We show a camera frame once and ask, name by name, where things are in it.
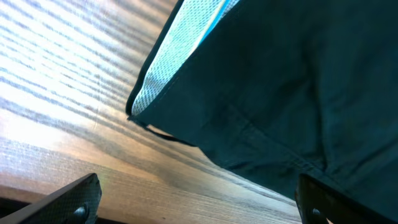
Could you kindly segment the black t-shirt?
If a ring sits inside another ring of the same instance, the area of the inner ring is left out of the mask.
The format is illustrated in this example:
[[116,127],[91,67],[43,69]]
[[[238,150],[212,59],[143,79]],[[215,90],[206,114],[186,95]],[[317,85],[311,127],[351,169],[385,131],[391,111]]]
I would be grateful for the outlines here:
[[397,222],[397,2],[179,1],[126,113],[288,198],[307,174]]

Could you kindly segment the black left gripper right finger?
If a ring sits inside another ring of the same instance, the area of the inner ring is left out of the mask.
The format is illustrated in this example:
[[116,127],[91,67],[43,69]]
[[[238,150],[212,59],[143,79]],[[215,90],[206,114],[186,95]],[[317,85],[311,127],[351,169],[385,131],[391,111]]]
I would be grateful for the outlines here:
[[397,224],[307,174],[301,174],[295,201],[303,224]]

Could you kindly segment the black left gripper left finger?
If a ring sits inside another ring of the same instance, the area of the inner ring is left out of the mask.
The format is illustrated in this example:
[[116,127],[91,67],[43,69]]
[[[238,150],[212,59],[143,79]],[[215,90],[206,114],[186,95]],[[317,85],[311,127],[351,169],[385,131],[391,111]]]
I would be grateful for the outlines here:
[[52,194],[3,218],[3,224],[94,224],[102,190],[95,173],[58,189]]

